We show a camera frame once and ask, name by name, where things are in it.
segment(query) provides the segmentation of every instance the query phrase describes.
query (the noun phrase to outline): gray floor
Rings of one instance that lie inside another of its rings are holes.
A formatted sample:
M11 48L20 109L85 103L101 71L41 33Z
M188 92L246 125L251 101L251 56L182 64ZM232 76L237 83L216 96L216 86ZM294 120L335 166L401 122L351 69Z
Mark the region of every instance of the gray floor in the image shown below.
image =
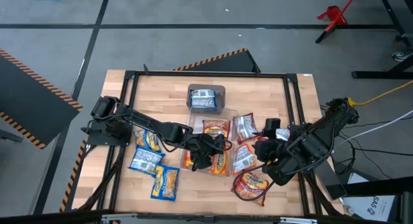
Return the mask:
M240 23L321 24L316 16L329 5L347 0L109 0L106 24ZM0 0L0 24L94 23L102 0ZM402 4L397 4L404 11ZM356 0L346 18L352 24L390 24L380 0ZM30 66L63 92L71 93L91 30L0 29L0 48ZM79 102L84 110L72 122L45 212L57 212L81 140L80 127L101 93L108 69L171 70L239 48L248 48L264 72L313 74L320 103L349 96L364 101L405 81L354 80L353 70L388 70L390 55L403 45L394 43L395 31L337 30L323 44L314 40L320 30L100 30ZM359 107L359 123L390 120L413 107L413 87L397 91L371 105ZM363 148L410 152L411 121L394 124L359 138ZM0 128L13 131L3 120ZM352 135L368 128L345 131ZM48 165L52 144L38 150L28 141L2 141L0 147L0 216L29 214ZM409 158L367 153L393 177L411 176ZM350 157L350 149L335 149L335 158ZM355 168L379 179L385 176L357 152Z

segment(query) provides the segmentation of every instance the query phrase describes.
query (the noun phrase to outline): wooden tabletop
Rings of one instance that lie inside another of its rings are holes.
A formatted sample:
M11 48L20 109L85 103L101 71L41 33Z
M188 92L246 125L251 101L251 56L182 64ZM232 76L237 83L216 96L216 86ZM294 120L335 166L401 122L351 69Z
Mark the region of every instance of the wooden tabletop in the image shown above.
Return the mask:
M101 95L119 97L124 74L124 70L109 70ZM305 119L307 122L314 122L321 117L314 80L308 74L297 76ZM192 83L223 85L226 88L226 108L237 110L240 115L253 112L257 129L262 129L265 126L265 119L268 117L281 119L281 127L283 128L288 125L283 81L276 78L139 76L134 108L160 121L186 124L188 116L186 93L188 85ZM292 85L290 85L290 92L294 117L296 123L299 123ZM84 160L74 196L73 209L80 207L101 182L107 152L108 147L98 146ZM187 170L181 170L179 173L175 202L150 199L154 178L128 169L134 154L135 146L133 144L127 146L115 207L117 212L303 215L297 176L294 176L285 186L274 185L266 194L264 207L236 198L230 191L234 177L221 178ZM179 167L180 154L181 150L166 153L162 163ZM257 170L255 173L259 177L271 181L268 175L261 171ZM314 213L311 189L308 184L306 187L310 210ZM109 184L107 191L111 191L111 189L112 183ZM110 194L107 192L104 208L108 207L109 199ZM339 201L332 203L338 211L343 211Z

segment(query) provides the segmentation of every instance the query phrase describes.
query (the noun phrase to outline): clear plastic bin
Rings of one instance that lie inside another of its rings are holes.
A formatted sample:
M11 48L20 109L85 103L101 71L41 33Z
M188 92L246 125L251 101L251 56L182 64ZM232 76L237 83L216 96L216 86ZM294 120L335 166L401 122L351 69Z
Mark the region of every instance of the clear plastic bin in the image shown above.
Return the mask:
M227 169L225 174L212 174L210 173L212 167L205 168L202 170L196 170L196 172L207 173L214 176L223 176L223 177L230 177L232 175L233 170L233 160L234 160L234 151L237 147L236 141L236 126L234 125L234 118L238 117L238 111L231 110L227 108L220 108L218 112L211 113L209 110L202 112L199 108L194 110L190 109L188 114L188 119L186 124L194 129L194 134L201 134L203 132L203 122L202 120L225 120L231 121L230 122L230 132L228 135L228 140L232 142L232 148L227 150L228 154L228 161L226 163ZM181 157L179 159L179 166L184 170L191 170L191 167L185 167L185 156L188 154L187 150L181 150Z

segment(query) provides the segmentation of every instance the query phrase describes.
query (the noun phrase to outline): plastic container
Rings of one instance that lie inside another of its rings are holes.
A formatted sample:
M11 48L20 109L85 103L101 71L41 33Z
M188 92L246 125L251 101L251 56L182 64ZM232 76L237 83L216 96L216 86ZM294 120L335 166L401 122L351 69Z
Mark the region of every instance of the plastic container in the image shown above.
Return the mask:
M225 120L231 121L230 123L230 132L228 135L228 140L232 142L232 148L227 150L228 153L228 162L227 162L227 169L226 174L211 174L211 168L205 168L202 170L196 170L196 172L207 173L214 176L223 176L223 177L230 177L232 175L233 170L233 160L234 160L234 152L235 148L237 147L236 141L236 127L234 126L234 118L238 117L238 111L231 110L227 108L220 108L218 113L210 113L208 111L202 112L198 107L194 112L192 109L189 110L188 119L186 124L194 129L194 134L201 134L203 132L203 122L202 120ZM185 167L185 154L186 150L181 150L181 157L179 159L179 166L183 170L191 170L191 168Z
M205 110L204 108L201 108L201 107L192 107L192 105L191 105L191 91L192 90L197 90L197 89L211 89L211 90L215 91L217 109L208 108L207 110ZM220 111L222 111L225 108L225 87L222 86L222 85L191 84L191 85L188 86L188 92L187 92L187 95L186 95L186 105L189 109L192 109L192 113L195 113L195 112L200 112L200 113L210 112L210 113L218 114Z

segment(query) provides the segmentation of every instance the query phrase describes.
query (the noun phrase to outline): snack bag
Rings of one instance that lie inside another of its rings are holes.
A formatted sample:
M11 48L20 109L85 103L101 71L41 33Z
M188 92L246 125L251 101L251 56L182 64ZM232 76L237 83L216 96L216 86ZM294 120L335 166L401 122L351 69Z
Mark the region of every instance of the snack bag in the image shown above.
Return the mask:
M224 151L223 154L216 154L212 158L212 169L211 174L229 176L228 175L228 162L229 156L228 152Z
M257 128L254 122L254 115L252 113L235 117L235 119L237 125L238 144L255 137L253 133L257 132Z
M276 129L276 137L278 139L288 141L288 139L290 138L290 130L286 128L278 128Z
M256 158L250 146L246 143L235 151L233 176L238 175L242 170L256 166Z
M211 89L191 90L191 107L217 108L215 91Z
M184 160L184 167L187 169L192 168L192 165L194 165L194 162L191 160L191 152L189 150L185 151L185 160Z
M151 131L145 130L143 143L145 144L146 148L153 150L154 152L161 152L160 139L158 139L156 134L152 133Z
M260 195L268 187L268 181L259 179L255 174L249 172L243 174L243 176L236 181L236 192L245 199L255 198ZM264 206L264 196L256 199L254 202L258 205Z
M156 166L156 177L150 198L175 201L179 168L163 164Z
M136 147L144 147L145 144L143 143L143 138L145 135L145 130L140 130L140 131L134 131L134 136L135 136L135 144Z
M137 147L135 156L128 168L155 177L156 165L161 162L163 156L165 156L163 153L157 153L143 147Z
M203 133L209 134L212 137L216 137L220 134L224 135L225 139L228 139L230 133L231 121L224 120L202 120L204 124Z

